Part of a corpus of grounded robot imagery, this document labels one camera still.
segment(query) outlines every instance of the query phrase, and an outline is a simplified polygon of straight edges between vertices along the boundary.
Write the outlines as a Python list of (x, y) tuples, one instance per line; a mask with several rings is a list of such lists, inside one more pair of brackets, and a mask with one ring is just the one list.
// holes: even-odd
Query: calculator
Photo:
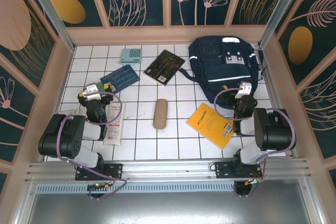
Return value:
[(139, 64), (141, 53), (141, 49), (123, 49), (119, 64)]

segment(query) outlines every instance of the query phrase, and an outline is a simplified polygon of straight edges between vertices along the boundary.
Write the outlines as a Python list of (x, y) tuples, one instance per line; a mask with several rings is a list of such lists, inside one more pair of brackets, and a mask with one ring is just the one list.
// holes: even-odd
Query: reflective strip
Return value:
[(230, 78), (223, 78), (223, 79), (216, 79), (216, 80), (208, 80), (208, 82), (215, 82), (215, 81), (228, 81), (228, 80), (235, 80), (240, 78), (248, 78), (251, 76), (237, 76), (237, 77), (230, 77)]
[(226, 37), (222, 39), (222, 42), (234, 42), (234, 43), (240, 43), (239, 39), (235, 37)]

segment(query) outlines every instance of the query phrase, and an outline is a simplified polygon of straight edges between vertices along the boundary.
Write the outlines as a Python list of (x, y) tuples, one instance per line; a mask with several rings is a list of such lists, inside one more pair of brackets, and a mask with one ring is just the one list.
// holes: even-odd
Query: white tile floor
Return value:
[[(198, 159), (232, 157), (239, 148), (247, 146), (252, 137), (234, 136), (223, 150), (199, 136), (185, 122), (201, 105), (210, 104), (197, 83), (187, 80), (179, 72), (164, 87), (145, 77), (143, 71), (164, 49), (184, 57), (183, 68), (190, 70), (188, 59), (189, 44), (179, 45), (121, 45), (121, 46), (80, 46), (77, 47), (71, 71), (65, 87), (60, 110), (78, 109), (77, 94), (85, 84), (99, 82), (100, 78), (117, 70), (123, 48), (142, 48), (140, 65), (133, 69), (140, 75), (140, 82), (119, 93), (125, 105), (121, 145), (104, 146), (102, 142), (85, 141), (83, 144), (103, 155), (105, 160), (144, 159)], [(169, 101), (167, 126), (156, 130), (153, 125), (155, 101), (164, 98)], [(264, 80), (259, 81), (255, 94), (258, 107), (271, 107)], [(226, 116), (233, 116), (232, 110), (219, 109)]]

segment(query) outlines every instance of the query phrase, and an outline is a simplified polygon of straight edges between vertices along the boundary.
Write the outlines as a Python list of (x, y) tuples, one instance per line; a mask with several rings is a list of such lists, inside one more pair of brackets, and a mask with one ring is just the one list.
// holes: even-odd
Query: backpack strap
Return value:
[(187, 72), (185, 69), (180, 68), (179, 71), (180, 71), (180, 72), (181, 72), (187, 79), (189, 79), (189, 80), (191, 80), (191, 81), (194, 81), (194, 82), (197, 82), (197, 83), (198, 83), (197, 79), (196, 79), (195, 77), (190, 76), (190, 75), (188, 74), (188, 72)]

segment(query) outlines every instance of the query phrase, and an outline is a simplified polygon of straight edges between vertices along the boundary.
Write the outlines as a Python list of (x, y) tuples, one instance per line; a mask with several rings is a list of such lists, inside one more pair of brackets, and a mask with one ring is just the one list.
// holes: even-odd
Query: gray floor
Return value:
[(296, 182), (268, 181), (248, 198), (232, 192), (37, 195), (31, 224), (304, 224), (310, 223)]

